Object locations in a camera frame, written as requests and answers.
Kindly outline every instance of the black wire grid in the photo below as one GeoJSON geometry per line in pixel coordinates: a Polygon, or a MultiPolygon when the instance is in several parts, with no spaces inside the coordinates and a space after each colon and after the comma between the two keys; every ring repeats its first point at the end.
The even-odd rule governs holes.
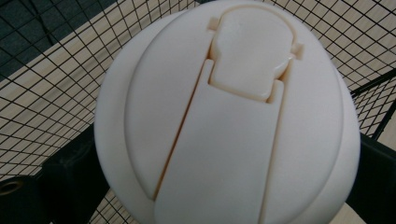
{"type": "MultiPolygon", "coordinates": [[[[0,2],[0,180],[34,175],[93,123],[107,68],[129,39],[192,0],[0,2]]],[[[265,1],[304,23],[352,91],[377,139],[395,110],[396,2],[265,1]]],[[[91,223],[135,223],[112,191],[91,223]]]]}

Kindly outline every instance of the white round cap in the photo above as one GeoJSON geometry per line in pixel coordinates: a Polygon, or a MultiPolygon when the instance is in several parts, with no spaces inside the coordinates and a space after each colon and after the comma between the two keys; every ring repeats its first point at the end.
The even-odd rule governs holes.
{"type": "Polygon", "coordinates": [[[110,187],[143,223],[321,223],[352,187],[347,87],[299,21],[250,1],[154,22],[106,74],[95,115],[110,187]]]}

